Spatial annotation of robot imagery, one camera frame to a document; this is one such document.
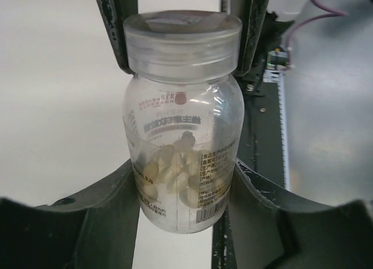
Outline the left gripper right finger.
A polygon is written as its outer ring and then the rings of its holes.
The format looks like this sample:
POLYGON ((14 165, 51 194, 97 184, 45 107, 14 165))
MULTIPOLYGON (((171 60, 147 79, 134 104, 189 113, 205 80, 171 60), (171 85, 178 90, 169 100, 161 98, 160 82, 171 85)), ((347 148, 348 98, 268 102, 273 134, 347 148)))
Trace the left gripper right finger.
POLYGON ((298 196, 237 161, 228 200, 238 268, 371 268, 372 202, 298 196))

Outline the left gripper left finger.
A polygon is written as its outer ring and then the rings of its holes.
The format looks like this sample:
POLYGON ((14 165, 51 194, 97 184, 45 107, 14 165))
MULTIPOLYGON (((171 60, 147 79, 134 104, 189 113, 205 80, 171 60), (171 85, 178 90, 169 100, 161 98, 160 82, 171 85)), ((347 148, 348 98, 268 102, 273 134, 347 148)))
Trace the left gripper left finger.
POLYGON ((52 205, 1 198, 1 267, 131 268, 138 220, 130 161, 52 205))

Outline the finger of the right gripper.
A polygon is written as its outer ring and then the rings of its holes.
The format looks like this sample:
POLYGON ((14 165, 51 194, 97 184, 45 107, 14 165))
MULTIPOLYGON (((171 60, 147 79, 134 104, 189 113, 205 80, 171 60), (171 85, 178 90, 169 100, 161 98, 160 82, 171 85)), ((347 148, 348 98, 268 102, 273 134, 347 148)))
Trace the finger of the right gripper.
POLYGON ((134 0, 96 0, 118 66, 126 74, 129 67, 123 21, 134 15, 134 0))
POLYGON ((269 0, 223 0, 223 12, 242 21, 238 66, 235 77, 245 76, 252 65, 269 0))

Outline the clear pill bottle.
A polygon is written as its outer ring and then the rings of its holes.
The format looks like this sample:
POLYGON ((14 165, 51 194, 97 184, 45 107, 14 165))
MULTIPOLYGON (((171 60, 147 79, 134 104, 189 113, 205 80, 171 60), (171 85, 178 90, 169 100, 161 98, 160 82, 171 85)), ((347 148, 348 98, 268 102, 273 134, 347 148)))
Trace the clear pill bottle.
POLYGON ((221 217, 243 120, 242 92, 230 75, 190 85, 133 77, 123 122, 140 206, 152 224, 190 234, 221 217))

